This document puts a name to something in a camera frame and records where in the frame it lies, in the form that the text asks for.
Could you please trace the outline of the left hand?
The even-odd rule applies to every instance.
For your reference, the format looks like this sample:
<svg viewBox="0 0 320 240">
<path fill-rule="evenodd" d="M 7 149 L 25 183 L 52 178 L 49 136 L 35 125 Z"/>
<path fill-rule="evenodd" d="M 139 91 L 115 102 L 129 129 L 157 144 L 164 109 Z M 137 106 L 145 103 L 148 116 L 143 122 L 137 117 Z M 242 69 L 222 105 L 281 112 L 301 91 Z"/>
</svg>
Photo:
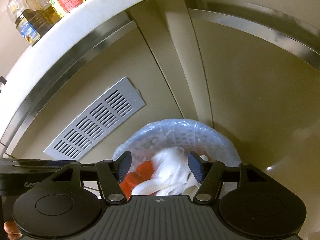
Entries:
<svg viewBox="0 0 320 240">
<path fill-rule="evenodd" d="M 22 237 L 22 234 L 17 227 L 17 224 L 14 220 L 10 220 L 4 223 L 4 231 L 7 234 L 9 240 L 19 240 Z"/>
</svg>

